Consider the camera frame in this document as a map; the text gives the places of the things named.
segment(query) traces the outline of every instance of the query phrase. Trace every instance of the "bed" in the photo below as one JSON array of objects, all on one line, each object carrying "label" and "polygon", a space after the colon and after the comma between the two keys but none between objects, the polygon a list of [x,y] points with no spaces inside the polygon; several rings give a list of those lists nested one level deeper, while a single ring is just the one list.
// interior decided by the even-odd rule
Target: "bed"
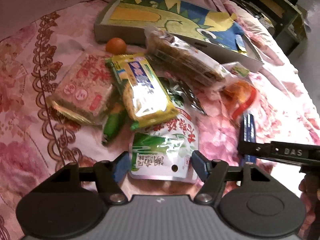
[{"label": "bed", "polygon": [[[43,97],[43,93],[45,96],[52,93],[86,47],[103,49],[103,44],[94,40],[93,22],[108,1],[0,0],[0,239],[23,237],[15,208],[22,196],[63,166],[56,141],[64,161],[78,162],[81,167],[92,166],[100,160],[114,160],[128,150],[129,129],[124,128],[116,141],[105,148],[100,143],[99,131],[70,121],[51,108],[46,109]],[[236,13],[237,22],[264,60],[263,69],[250,74],[260,92],[258,106],[254,109],[257,142],[276,140],[319,145],[319,114],[297,69],[268,31],[257,19],[228,0],[191,2]],[[128,50],[140,49],[131,46]],[[209,159],[237,165],[238,131],[219,97],[202,94],[199,99],[209,114],[205,120],[198,121],[199,150]],[[298,185],[303,175],[298,173],[298,167],[271,162],[259,165],[294,193],[301,194]],[[199,183],[129,177],[121,183],[128,197],[133,194],[194,196],[200,186]],[[308,214],[304,229],[312,222],[312,212]]]}]

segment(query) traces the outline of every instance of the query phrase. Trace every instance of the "round black disc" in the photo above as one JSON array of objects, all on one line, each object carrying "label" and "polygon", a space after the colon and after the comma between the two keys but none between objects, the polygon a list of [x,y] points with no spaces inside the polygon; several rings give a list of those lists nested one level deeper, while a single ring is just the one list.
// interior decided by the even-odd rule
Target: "round black disc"
[{"label": "round black disc", "polygon": [[219,204],[220,214],[235,229],[250,236],[280,237],[302,225],[305,207],[293,193],[237,192],[239,189],[227,193]]},{"label": "round black disc", "polygon": [[45,238],[75,236],[94,227],[105,211],[94,193],[29,193],[16,215],[26,234]]}]

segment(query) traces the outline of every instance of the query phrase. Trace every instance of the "hand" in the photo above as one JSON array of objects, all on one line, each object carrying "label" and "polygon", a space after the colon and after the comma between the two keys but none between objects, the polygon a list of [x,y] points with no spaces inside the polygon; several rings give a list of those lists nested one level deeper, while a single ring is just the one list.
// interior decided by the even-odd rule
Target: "hand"
[{"label": "hand", "polygon": [[311,174],[306,174],[299,185],[299,190],[302,191],[301,200],[305,203],[307,209],[306,219],[301,226],[299,236],[306,239],[306,231],[309,229],[316,215],[313,211],[313,204],[316,200],[320,201],[320,178]]}]

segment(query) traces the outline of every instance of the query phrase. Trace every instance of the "cardboard box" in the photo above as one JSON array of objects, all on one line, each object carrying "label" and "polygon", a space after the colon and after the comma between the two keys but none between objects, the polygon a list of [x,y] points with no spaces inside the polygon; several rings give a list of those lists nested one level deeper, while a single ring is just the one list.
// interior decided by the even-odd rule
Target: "cardboard box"
[{"label": "cardboard box", "polygon": [[145,45],[144,27],[156,26],[175,34],[221,64],[238,61],[251,72],[263,63],[259,53],[243,34],[246,52],[236,42],[242,32],[228,13],[180,0],[112,0],[94,23],[97,42],[118,37],[127,44]]}]

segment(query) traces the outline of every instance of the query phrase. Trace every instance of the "green and white snack pouch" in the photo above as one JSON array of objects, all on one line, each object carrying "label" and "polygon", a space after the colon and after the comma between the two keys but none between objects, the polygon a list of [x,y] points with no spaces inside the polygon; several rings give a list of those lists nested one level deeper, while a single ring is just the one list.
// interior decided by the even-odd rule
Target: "green and white snack pouch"
[{"label": "green and white snack pouch", "polygon": [[179,114],[176,118],[146,127],[134,135],[130,145],[130,176],[195,183],[197,174],[190,157],[198,149],[198,131],[194,109],[187,97],[174,92],[167,79],[159,78]]}]

